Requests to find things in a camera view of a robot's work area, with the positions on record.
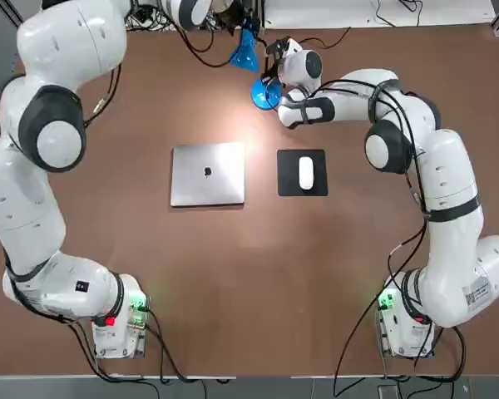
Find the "silver laptop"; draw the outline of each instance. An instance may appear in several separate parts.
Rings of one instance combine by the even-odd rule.
[[[170,205],[243,204],[244,162],[243,143],[174,147]]]

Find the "tabletop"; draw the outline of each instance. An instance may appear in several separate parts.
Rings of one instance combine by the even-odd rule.
[[[341,33],[270,31],[265,38],[318,36],[330,43]],[[236,46],[236,38],[216,36],[203,56],[210,62]],[[190,39],[198,47],[208,37],[197,32]],[[353,29],[319,54],[324,80],[387,68],[404,90],[435,101],[443,125],[462,135],[470,154],[483,234],[499,234],[499,38],[489,26]],[[130,34],[118,92],[88,129],[84,161],[50,176],[67,222],[63,251],[137,277],[184,374],[328,376],[388,276],[389,251],[421,227],[422,217],[404,179],[366,161],[369,123],[285,129],[275,112],[253,105],[256,77],[201,65],[173,32]],[[80,91],[86,115],[107,84],[104,76]],[[231,141],[245,143],[245,204],[172,209],[172,148]],[[279,197],[280,149],[325,150],[329,195]],[[411,267],[426,261],[427,243]],[[0,247],[0,375],[90,373],[68,328],[5,298],[3,270]],[[462,331],[465,373],[499,374],[499,300]],[[457,339],[444,335],[437,355],[420,361],[417,372],[454,372]],[[110,372],[129,374],[152,375],[158,367],[150,339],[146,359],[106,363]],[[413,373],[408,361],[391,361],[388,370]],[[341,374],[382,372],[370,313]]]

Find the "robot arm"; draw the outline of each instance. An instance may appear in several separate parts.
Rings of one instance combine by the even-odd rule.
[[[376,170],[396,174],[416,172],[414,143],[425,199],[422,211],[428,221],[429,260],[424,268],[396,276],[407,295],[402,298],[390,284],[383,296],[389,295],[391,304],[382,309],[382,316],[394,355],[416,357],[424,341],[429,352],[431,322],[444,328],[457,326],[499,298],[499,236],[479,239],[482,207],[462,139],[455,131],[441,128],[433,103],[403,94],[391,71],[354,71],[314,93],[321,71],[313,76],[306,68],[303,76],[306,52],[290,42],[297,51],[284,55],[278,65],[279,79],[294,86],[279,103],[283,125],[294,129],[330,121],[371,121],[364,140],[368,162]]]
[[[211,0],[163,0],[182,27],[201,24]],[[42,2],[23,23],[17,47],[25,76],[0,99],[0,241],[6,254],[5,294],[59,320],[93,318],[99,357],[143,352],[146,296],[128,274],[63,254],[66,226],[47,172],[66,172],[86,147],[76,91],[122,62],[125,17],[157,0]]]

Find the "mouse pad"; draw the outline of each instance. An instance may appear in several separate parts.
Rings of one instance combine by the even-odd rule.
[[[313,160],[314,184],[310,190],[299,187],[299,158]],[[281,197],[324,197],[328,192],[324,150],[278,150],[277,187]]]

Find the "blue object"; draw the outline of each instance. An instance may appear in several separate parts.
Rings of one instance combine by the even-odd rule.
[[[259,58],[255,46],[257,44],[253,33],[248,29],[242,29],[240,33],[240,44],[237,47],[236,55],[231,60],[231,65],[247,69],[252,72],[259,72]]]
[[[281,100],[281,82],[277,78],[266,83],[261,78],[257,79],[251,87],[251,99],[261,110],[274,109]]]

